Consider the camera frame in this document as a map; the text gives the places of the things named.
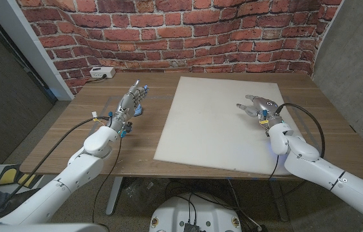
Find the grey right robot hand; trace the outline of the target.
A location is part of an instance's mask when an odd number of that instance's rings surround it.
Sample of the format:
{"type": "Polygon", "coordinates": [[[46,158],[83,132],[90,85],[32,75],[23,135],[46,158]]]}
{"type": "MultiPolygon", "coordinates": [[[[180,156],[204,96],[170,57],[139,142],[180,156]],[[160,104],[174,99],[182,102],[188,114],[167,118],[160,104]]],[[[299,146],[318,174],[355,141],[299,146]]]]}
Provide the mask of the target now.
{"type": "Polygon", "coordinates": [[[253,105],[236,104],[236,106],[250,117],[257,117],[264,129],[269,130],[272,126],[284,122],[282,117],[276,113],[279,106],[274,101],[254,95],[246,95],[245,98],[250,99],[253,105]]]}

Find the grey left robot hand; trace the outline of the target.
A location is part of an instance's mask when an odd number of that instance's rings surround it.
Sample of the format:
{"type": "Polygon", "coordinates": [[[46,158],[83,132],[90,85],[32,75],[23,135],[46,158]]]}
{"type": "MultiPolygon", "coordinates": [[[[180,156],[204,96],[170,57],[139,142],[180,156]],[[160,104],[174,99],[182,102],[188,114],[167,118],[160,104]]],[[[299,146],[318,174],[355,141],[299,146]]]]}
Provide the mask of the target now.
{"type": "Polygon", "coordinates": [[[108,127],[115,130],[119,135],[128,122],[134,116],[140,102],[145,98],[149,91],[148,86],[138,86],[139,80],[130,87],[128,92],[122,97],[116,111],[109,115],[108,127]]]}

